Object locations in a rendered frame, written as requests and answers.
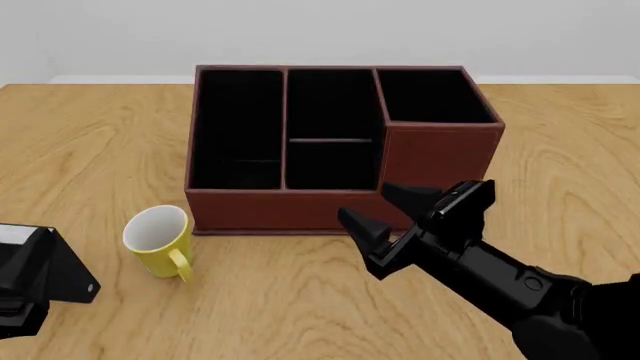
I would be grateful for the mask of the yellow and white mug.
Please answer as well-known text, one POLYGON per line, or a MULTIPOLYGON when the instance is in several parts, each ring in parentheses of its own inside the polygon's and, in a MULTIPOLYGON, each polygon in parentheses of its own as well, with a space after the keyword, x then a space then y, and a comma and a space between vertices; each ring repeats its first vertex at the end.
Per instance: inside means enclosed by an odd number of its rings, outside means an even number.
POLYGON ((124 227, 122 240, 152 275, 192 280, 190 221, 178 206, 153 206, 134 215, 124 227))

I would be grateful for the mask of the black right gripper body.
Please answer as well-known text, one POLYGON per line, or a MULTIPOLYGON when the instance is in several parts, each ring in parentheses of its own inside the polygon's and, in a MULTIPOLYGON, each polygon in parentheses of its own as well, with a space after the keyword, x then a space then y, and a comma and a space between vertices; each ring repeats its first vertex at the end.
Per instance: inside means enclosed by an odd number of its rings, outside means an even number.
POLYGON ((391 248, 383 257, 371 256, 366 260, 366 269, 375 278, 382 280, 408 266, 417 266, 438 281, 451 279, 453 233, 442 212, 431 211, 427 221, 414 223, 390 242, 391 248))

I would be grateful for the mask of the red-brown desk caddy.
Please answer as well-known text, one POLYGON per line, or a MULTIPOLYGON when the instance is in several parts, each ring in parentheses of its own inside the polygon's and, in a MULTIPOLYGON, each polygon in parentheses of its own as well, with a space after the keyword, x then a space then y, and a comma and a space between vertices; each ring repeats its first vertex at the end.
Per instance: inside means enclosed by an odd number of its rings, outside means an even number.
POLYGON ((184 191, 198 235, 410 225, 385 183, 479 180, 505 124, 460 66, 199 65, 184 191))

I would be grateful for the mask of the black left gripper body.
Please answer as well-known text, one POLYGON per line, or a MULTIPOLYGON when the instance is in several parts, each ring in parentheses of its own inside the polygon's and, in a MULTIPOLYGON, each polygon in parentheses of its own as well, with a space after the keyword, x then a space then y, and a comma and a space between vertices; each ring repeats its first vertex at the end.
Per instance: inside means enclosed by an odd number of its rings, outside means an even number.
POLYGON ((28 295, 0 292, 0 338, 37 335, 49 308, 50 302, 42 292, 28 295))

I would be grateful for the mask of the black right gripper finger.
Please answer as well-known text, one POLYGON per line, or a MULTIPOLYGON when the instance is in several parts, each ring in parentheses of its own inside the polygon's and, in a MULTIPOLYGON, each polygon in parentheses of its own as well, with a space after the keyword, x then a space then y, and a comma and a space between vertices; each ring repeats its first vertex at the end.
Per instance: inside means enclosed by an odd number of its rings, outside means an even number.
POLYGON ((368 218, 359 212, 342 207, 337 218, 344 230, 354 240, 364 260, 371 256, 383 257, 391 248, 391 226, 368 218))
POLYGON ((440 200, 440 188, 416 187, 384 182, 381 195, 388 203, 411 218, 416 224, 428 220, 432 207, 440 200))

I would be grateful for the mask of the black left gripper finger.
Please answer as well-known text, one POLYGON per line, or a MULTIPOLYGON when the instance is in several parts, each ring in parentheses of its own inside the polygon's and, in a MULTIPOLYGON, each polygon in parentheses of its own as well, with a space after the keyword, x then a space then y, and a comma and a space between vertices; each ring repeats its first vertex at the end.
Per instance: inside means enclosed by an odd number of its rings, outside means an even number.
POLYGON ((54 250, 53 228, 0 224, 0 290, 40 296, 42 273, 54 250))
POLYGON ((87 266, 55 228, 39 227, 38 232, 46 250, 45 275, 38 289, 38 302, 93 302, 101 285, 87 266))

